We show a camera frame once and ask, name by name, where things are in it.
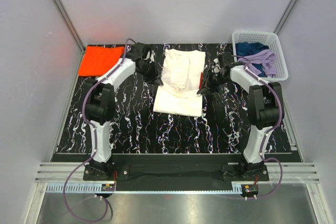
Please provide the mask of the white t shirt red print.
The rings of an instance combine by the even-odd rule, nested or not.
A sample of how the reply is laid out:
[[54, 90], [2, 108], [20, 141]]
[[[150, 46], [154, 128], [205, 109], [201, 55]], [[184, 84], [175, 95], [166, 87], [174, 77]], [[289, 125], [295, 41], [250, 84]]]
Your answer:
[[164, 56], [163, 85], [157, 89], [153, 111], [200, 117], [203, 99], [197, 92], [203, 78], [206, 53], [165, 49]]

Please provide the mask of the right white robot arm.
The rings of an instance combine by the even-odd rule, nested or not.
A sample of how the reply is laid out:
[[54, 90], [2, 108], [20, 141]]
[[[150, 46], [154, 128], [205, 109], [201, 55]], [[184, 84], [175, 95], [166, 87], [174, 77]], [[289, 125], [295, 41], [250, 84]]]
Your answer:
[[222, 173], [231, 178], [254, 180], [266, 170], [266, 145], [284, 118], [281, 85], [262, 79], [249, 68], [250, 62], [237, 62], [228, 52], [219, 55], [215, 65], [219, 69], [207, 71], [197, 94], [217, 92], [229, 81], [238, 84], [248, 93], [247, 115], [251, 124], [249, 139], [237, 167], [230, 172], [222, 170]]

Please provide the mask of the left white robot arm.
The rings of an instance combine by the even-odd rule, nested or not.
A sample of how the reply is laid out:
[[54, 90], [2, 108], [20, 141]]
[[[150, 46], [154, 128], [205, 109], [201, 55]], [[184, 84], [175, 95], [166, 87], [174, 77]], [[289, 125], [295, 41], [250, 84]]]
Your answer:
[[115, 178], [110, 147], [110, 123], [115, 113], [115, 90], [131, 75], [139, 73], [148, 84], [162, 86], [157, 65], [148, 44], [135, 42], [124, 51], [115, 66], [107, 73], [87, 83], [87, 94], [82, 104], [82, 117], [90, 127], [91, 154], [84, 161], [85, 180]]

